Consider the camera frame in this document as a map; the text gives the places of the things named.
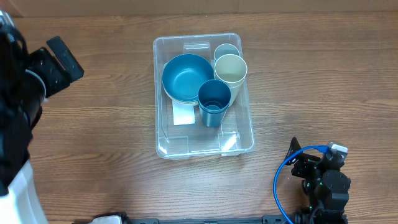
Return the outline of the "tall cream cup back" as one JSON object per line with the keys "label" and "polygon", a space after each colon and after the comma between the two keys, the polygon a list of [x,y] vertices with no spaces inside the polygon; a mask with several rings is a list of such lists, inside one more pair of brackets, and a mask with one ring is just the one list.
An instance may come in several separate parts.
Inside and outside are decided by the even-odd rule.
{"label": "tall cream cup back", "polygon": [[230,106],[234,103],[234,101],[241,89],[241,85],[243,84],[243,81],[244,80],[241,80],[240,82],[236,82],[236,83],[228,83],[229,89],[231,90],[231,100],[229,103]]}

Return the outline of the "tall cream cup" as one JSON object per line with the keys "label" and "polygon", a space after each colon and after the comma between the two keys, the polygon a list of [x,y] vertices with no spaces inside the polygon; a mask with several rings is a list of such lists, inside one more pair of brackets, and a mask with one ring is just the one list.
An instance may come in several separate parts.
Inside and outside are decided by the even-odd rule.
{"label": "tall cream cup", "polygon": [[228,83],[229,89],[231,90],[231,100],[229,103],[230,106],[234,103],[234,101],[241,89],[241,85],[243,84],[243,81],[244,80],[241,80],[240,82],[236,82],[236,83]]}
{"label": "tall cream cup", "polygon": [[215,62],[215,78],[225,82],[230,88],[240,86],[247,72],[246,62],[238,55],[226,54]]}

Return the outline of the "tall blue cup back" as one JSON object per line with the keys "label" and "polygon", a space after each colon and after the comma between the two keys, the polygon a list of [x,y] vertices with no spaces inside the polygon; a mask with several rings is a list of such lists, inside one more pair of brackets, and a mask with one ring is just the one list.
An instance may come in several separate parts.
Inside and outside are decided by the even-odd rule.
{"label": "tall blue cup back", "polygon": [[216,105],[210,105],[207,107],[200,106],[199,109],[203,124],[209,128],[217,128],[221,125],[228,108],[219,108]]}

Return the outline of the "tall blue cup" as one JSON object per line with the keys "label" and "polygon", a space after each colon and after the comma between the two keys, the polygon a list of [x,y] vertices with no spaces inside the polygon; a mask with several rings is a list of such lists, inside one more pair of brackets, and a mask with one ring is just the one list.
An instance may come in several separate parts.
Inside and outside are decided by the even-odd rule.
{"label": "tall blue cup", "polygon": [[209,128],[217,128],[221,125],[228,108],[219,108],[216,105],[210,105],[207,107],[200,106],[199,109],[203,124]]}
{"label": "tall blue cup", "polygon": [[226,110],[231,100],[229,86],[220,80],[208,80],[198,91],[198,104],[207,113],[221,113]]}

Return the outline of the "tall blue cup front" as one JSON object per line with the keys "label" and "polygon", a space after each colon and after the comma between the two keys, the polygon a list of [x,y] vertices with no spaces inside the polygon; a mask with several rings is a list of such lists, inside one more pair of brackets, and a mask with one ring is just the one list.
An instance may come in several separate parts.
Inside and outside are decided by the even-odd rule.
{"label": "tall blue cup front", "polygon": [[198,91],[198,104],[207,113],[221,113],[226,110],[231,100],[229,86],[220,80],[208,80]]}

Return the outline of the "tall cream cup front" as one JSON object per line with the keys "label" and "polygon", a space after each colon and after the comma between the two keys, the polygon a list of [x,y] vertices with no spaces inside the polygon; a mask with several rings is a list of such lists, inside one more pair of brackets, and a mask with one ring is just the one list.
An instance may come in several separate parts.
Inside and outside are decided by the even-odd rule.
{"label": "tall cream cup front", "polygon": [[226,54],[215,62],[215,78],[225,82],[230,88],[240,86],[247,72],[246,62],[238,55]]}

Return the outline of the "cream bowl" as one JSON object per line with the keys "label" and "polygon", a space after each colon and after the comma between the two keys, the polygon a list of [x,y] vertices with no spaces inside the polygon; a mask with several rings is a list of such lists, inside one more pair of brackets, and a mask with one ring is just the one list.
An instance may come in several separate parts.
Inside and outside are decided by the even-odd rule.
{"label": "cream bowl", "polygon": [[196,100],[196,101],[189,101],[189,102],[185,102],[185,101],[180,101],[180,100],[177,100],[177,99],[175,99],[175,98],[173,98],[165,89],[164,89],[164,91],[165,91],[165,94],[172,100],[172,101],[175,101],[175,102],[177,102],[177,103],[180,103],[180,104],[183,104],[183,105],[192,105],[192,106],[196,106],[196,105],[198,105],[198,101]]}

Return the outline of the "small grey cup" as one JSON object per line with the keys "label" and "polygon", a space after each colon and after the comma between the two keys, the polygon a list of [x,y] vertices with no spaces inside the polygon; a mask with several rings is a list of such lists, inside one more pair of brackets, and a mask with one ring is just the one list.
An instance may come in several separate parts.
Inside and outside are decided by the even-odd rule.
{"label": "small grey cup", "polygon": [[214,51],[214,61],[216,62],[220,57],[227,55],[227,54],[233,54],[240,56],[239,49],[235,47],[232,44],[221,44],[217,46],[217,48]]}

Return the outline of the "teal blue bowl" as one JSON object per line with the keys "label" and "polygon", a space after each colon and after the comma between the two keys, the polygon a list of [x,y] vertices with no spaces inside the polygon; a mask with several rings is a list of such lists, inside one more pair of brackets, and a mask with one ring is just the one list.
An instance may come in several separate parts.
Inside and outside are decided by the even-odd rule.
{"label": "teal blue bowl", "polygon": [[162,72],[163,88],[180,101],[198,100],[203,83],[213,79],[210,62],[196,54],[181,54],[170,60]]}

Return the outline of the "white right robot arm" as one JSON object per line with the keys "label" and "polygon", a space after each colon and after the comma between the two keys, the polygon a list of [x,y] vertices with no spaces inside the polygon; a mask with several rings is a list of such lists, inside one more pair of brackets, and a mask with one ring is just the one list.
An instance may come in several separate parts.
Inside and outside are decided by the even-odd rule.
{"label": "white right robot arm", "polygon": [[291,174],[302,179],[302,190],[309,207],[288,216],[287,223],[347,223],[344,214],[349,200],[351,179],[341,172],[348,148],[329,142],[321,157],[301,153],[287,162]]}

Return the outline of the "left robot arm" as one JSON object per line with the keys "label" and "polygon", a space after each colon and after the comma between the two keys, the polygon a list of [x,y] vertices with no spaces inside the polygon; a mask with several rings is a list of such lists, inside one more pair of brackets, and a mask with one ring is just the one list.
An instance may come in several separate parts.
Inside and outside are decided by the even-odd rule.
{"label": "left robot arm", "polygon": [[1,223],[47,223],[28,152],[48,98],[84,70],[59,37],[28,52],[12,17],[1,12]]}

